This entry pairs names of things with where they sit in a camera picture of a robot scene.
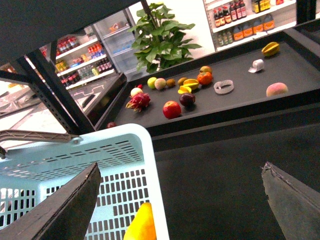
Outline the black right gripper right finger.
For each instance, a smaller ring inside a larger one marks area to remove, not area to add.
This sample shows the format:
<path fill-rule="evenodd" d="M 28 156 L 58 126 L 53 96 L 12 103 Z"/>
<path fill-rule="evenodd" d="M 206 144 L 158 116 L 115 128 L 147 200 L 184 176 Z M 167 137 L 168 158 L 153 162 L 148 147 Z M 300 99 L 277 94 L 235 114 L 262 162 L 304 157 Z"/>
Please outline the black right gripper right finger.
<path fill-rule="evenodd" d="M 320 193 L 266 162 L 262 180 L 268 204 L 287 240 L 320 238 Z"/>

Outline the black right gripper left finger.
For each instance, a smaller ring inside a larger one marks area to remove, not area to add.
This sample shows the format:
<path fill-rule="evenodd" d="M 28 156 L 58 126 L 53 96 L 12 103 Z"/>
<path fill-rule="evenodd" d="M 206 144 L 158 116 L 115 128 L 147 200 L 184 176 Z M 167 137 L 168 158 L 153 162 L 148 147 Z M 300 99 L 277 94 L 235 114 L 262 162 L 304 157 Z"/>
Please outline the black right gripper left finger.
<path fill-rule="evenodd" d="M 101 183 L 97 163 L 85 168 L 26 215 L 0 231 L 2 240 L 82 240 Z"/>

